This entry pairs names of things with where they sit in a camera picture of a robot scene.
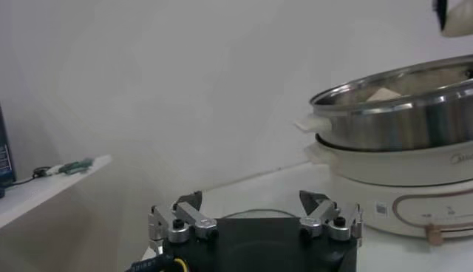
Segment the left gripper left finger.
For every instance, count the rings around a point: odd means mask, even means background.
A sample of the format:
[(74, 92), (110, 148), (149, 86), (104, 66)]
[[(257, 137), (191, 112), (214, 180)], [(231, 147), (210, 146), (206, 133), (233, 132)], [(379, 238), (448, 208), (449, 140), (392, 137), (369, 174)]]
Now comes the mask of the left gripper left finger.
[(200, 212), (203, 193), (184, 195), (167, 207), (153, 205), (148, 215), (149, 247), (159, 253), (165, 242), (182, 245), (191, 239), (211, 241), (218, 236), (218, 223)]

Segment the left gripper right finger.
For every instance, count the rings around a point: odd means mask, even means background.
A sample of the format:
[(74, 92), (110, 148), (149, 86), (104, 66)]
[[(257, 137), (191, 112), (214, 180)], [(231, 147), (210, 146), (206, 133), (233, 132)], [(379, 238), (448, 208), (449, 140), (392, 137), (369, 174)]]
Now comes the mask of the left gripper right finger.
[(362, 210), (358, 203), (339, 205), (325, 194), (300, 191), (299, 199), (306, 213), (299, 219), (303, 233), (313, 239), (322, 234), (330, 239), (345, 242), (362, 239)]

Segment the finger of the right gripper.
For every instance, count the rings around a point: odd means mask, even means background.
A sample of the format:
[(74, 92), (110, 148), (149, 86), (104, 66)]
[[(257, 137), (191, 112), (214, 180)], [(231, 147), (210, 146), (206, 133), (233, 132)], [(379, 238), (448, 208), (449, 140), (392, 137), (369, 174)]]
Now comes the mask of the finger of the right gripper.
[(443, 30), (446, 25), (448, 0), (433, 0), (432, 8), (438, 20), (440, 30)]

